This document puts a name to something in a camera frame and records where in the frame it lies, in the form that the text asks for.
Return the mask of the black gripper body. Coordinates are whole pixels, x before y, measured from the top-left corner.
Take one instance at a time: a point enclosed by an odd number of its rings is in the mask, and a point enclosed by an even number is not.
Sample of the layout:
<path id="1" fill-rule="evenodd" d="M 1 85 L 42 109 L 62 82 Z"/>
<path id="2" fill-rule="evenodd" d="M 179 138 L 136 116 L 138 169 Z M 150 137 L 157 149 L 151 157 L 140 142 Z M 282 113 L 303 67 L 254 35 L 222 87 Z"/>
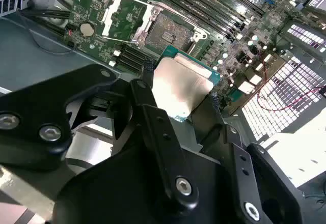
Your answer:
<path id="1" fill-rule="evenodd" d="M 54 223 L 239 223 L 224 168 L 183 153 L 199 189 L 192 212 L 178 213 L 165 201 L 159 174 L 135 145 L 72 178 L 56 200 Z"/>

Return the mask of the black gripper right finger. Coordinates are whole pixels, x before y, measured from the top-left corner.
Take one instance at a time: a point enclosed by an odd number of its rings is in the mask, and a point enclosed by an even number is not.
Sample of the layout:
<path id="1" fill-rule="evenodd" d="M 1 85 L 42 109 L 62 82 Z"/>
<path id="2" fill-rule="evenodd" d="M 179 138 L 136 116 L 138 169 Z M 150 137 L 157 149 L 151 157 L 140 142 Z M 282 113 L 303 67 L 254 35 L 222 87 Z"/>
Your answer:
<path id="1" fill-rule="evenodd" d="M 206 96 L 201 109 L 201 151 L 225 168 L 237 220 L 305 223 L 300 194 L 271 156 L 257 144 L 242 144 L 239 132 L 224 122 L 215 96 Z"/>

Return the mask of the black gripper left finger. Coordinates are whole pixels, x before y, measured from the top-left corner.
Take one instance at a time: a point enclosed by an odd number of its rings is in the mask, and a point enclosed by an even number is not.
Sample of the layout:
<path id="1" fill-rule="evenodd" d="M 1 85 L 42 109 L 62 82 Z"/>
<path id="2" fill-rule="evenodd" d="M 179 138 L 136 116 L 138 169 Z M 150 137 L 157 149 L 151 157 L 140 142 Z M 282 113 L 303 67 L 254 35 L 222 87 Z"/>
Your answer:
<path id="1" fill-rule="evenodd" d="M 153 69 L 144 68 L 140 78 L 125 82 L 93 64 L 2 96 L 1 163 L 55 170 L 73 132 L 108 117 L 122 147 L 115 155 L 142 145 L 159 174 L 165 201 L 173 209 L 196 208 L 199 191 L 168 115 L 155 102 L 153 78 Z"/>

